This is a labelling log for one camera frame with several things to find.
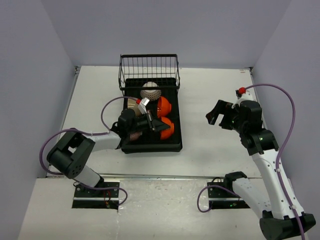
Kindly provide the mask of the pink floral ceramic bowl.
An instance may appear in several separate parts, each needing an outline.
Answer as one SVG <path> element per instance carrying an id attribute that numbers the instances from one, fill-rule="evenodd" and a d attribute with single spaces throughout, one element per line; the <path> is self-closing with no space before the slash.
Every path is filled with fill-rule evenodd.
<path id="1" fill-rule="evenodd" d="M 129 136 L 129 141 L 136 141 L 140 138 L 140 136 L 142 135 L 142 132 L 135 132 L 135 133 L 131 133 Z"/>

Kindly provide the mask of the beige ceramic bowl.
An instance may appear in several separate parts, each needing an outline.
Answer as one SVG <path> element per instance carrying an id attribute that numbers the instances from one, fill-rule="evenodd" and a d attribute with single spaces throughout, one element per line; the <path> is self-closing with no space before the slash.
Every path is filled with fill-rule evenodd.
<path id="1" fill-rule="evenodd" d="M 129 98 L 127 100 L 127 108 L 128 109 L 132 109 L 135 112 L 135 116 L 139 117 L 142 115 L 142 113 L 140 112 L 139 108 L 138 108 L 139 104 L 137 103 L 136 100 Z"/>

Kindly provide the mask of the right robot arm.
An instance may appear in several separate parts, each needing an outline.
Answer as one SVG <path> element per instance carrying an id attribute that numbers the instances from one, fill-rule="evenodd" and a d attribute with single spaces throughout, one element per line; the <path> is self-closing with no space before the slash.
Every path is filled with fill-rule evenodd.
<path id="1" fill-rule="evenodd" d="M 233 105 L 219 100 L 206 114 L 210 125 L 219 115 L 222 129 L 235 130 L 241 144 L 257 166 L 268 196 L 255 188 L 241 171 L 228 173 L 222 189 L 227 196 L 237 196 L 253 210 L 265 239 L 284 240 L 300 236 L 316 225 L 315 217 L 306 213 L 292 190 L 279 158 L 279 146 L 274 134 L 263 127 L 262 108 L 254 100 Z"/>

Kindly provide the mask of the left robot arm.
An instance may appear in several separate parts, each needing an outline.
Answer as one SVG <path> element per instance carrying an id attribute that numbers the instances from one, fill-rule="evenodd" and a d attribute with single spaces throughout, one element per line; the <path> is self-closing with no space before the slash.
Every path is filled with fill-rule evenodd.
<path id="1" fill-rule="evenodd" d="M 62 175 L 75 180 L 97 197 L 111 188 L 104 187 L 104 179 L 87 166 L 91 153 L 120 149 L 123 144 L 136 141 L 146 134 L 156 134 L 165 140 L 174 130 L 174 123 L 167 117 L 153 117 L 149 112 L 136 116 L 133 109 L 125 109 L 107 133 L 90 134 L 76 128 L 65 130 L 65 134 L 47 154 L 46 160 Z"/>

